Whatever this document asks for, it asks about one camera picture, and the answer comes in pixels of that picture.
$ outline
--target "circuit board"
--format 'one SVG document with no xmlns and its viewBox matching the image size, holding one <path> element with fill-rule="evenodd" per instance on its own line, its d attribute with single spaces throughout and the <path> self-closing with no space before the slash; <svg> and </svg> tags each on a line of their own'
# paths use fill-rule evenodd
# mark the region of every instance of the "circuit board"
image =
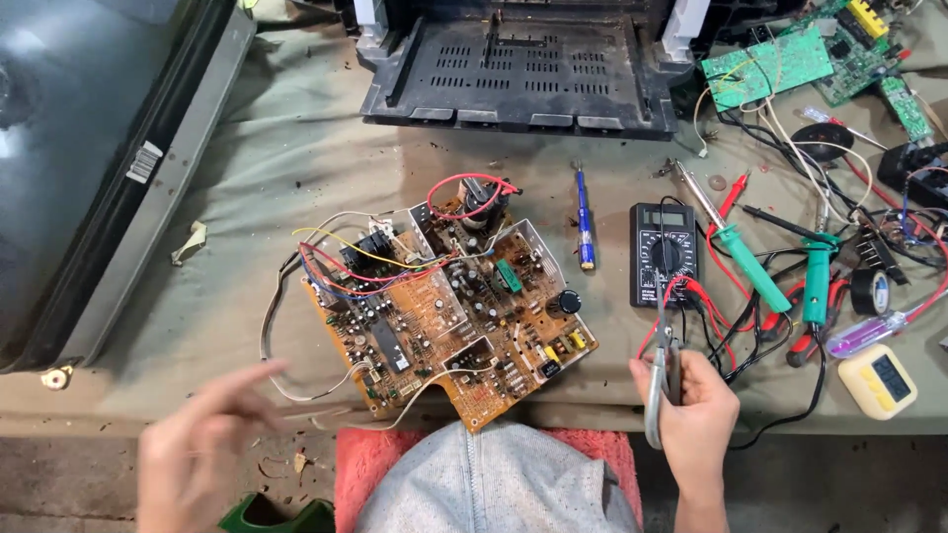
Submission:
<svg viewBox="0 0 948 533">
<path fill-rule="evenodd" d="M 909 92 L 904 80 L 888 77 L 879 82 L 885 100 L 899 118 L 908 139 L 912 142 L 932 137 L 935 131 L 921 111 L 919 103 Z"/>
<path fill-rule="evenodd" d="M 702 61 L 719 111 L 738 107 L 832 74 L 819 28 Z"/>
<path fill-rule="evenodd" d="M 823 37 L 832 72 L 813 82 L 831 107 L 852 100 L 902 62 L 898 55 L 901 48 L 894 49 L 885 37 L 869 35 L 856 15 L 847 9 L 850 3 L 849 0 L 830 0 L 781 32 L 786 35 L 802 28 L 814 28 L 811 25 L 821 19 L 839 21 L 835 34 Z"/>
<path fill-rule="evenodd" d="M 459 206 L 454 198 L 437 209 Z M 546 303 L 572 291 L 528 220 L 513 224 L 505 213 L 486 254 L 487 235 L 432 216 L 427 204 L 409 213 L 410 230 L 385 228 L 404 245 L 392 247 L 392 259 L 411 265 L 422 256 L 485 255 L 451 261 L 360 302 L 303 279 L 346 366 L 371 364 L 370 372 L 356 374 L 355 385 L 376 417 L 405 407 L 431 381 L 477 432 L 598 346 L 577 314 L 550 316 Z M 365 288 L 339 270 L 323 272 L 340 285 Z M 448 370 L 455 372 L 439 376 Z"/>
</svg>

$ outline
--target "black electrical tape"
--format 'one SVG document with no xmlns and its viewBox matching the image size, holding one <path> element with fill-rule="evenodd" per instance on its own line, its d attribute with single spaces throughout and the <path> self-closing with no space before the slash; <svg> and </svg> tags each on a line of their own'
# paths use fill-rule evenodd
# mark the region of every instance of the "black electrical tape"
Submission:
<svg viewBox="0 0 948 533">
<path fill-rule="evenodd" d="M 849 299 L 858 315 L 878 317 L 889 309 L 889 280 L 885 272 L 861 268 L 852 272 Z"/>
</svg>

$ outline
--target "digital multimeter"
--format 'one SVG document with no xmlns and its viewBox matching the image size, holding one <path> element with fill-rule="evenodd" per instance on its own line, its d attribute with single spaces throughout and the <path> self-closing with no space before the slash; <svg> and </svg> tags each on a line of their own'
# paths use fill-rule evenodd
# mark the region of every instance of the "digital multimeter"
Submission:
<svg viewBox="0 0 948 533">
<path fill-rule="evenodd" d="M 869 418 L 888 420 L 919 397 L 919 389 L 892 350 L 873 344 L 839 363 L 839 378 Z"/>
<path fill-rule="evenodd" d="M 661 286 L 676 275 L 698 280 L 698 248 L 695 210 L 676 204 L 635 204 L 629 210 L 631 250 L 629 303 L 633 307 L 655 307 Z M 667 306 L 688 306 L 684 292 L 676 287 Z"/>
</svg>

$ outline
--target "red towel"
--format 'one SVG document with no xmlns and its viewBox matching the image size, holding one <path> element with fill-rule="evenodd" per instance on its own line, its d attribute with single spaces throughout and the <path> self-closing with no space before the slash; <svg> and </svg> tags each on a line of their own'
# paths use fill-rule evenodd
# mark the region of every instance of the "red towel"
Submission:
<svg viewBox="0 0 948 533">
<path fill-rule="evenodd" d="M 602 459 L 619 478 L 619 487 L 629 500 L 636 522 L 642 528 L 642 495 L 635 479 L 635 461 L 629 439 L 621 432 L 591 430 L 541 430 L 581 451 L 590 459 Z M 336 437 L 336 532 L 352 533 L 362 506 L 389 469 L 412 446 L 428 436 L 425 432 L 373 432 L 343 428 Z"/>
</svg>

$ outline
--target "green soldering iron handle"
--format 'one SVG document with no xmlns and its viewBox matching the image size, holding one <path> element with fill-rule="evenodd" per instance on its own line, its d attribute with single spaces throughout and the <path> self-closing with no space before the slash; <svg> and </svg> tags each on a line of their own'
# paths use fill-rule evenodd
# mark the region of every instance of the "green soldering iron handle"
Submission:
<svg viewBox="0 0 948 533">
<path fill-rule="evenodd" d="M 744 271 L 744 275 L 751 280 L 751 285 L 760 293 L 760 298 L 775 313 L 789 311 L 790 301 L 780 292 L 780 288 L 776 286 L 764 267 L 757 262 L 757 258 L 754 257 L 751 250 L 747 249 L 747 245 L 740 240 L 740 233 L 734 228 L 734 225 L 730 224 L 726 228 L 718 230 L 716 235 L 720 238 L 724 247 L 727 248 L 727 251 L 731 253 L 731 256 L 734 257 L 738 267 Z"/>
<path fill-rule="evenodd" d="M 834 235 L 818 233 L 836 239 Z M 803 239 L 807 248 L 807 284 L 803 288 L 803 322 L 823 325 L 827 321 L 830 297 L 830 256 L 833 248 L 812 239 Z"/>
</svg>

